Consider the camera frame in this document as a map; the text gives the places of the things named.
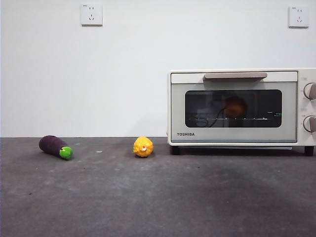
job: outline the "oven handle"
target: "oven handle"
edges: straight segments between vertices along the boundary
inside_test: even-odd
[[[206,73],[204,79],[251,79],[251,80],[260,80],[266,78],[267,73],[256,73],[256,72],[247,72],[247,73]]]

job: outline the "oven foot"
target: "oven foot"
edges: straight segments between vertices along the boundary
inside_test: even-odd
[[[305,147],[305,155],[312,157],[314,154],[314,147]]]
[[[170,146],[170,153],[172,155],[178,155],[180,154],[180,148],[179,147],[174,147],[174,146]]]

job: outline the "oven knob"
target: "oven knob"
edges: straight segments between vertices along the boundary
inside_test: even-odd
[[[304,128],[308,132],[316,132],[316,116],[308,116],[303,122]]]
[[[309,83],[304,88],[304,95],[310,99],[316,99],[316,83]]]

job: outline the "oven window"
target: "oven window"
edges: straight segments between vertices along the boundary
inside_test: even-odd
[[[185,95],[187,127],[280,127],[279,90],[191,90]]]

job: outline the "toaster oven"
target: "toaster oven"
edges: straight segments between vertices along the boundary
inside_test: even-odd
[[[168,143],[291,149],[316,143],[316,68],[171,71]]]

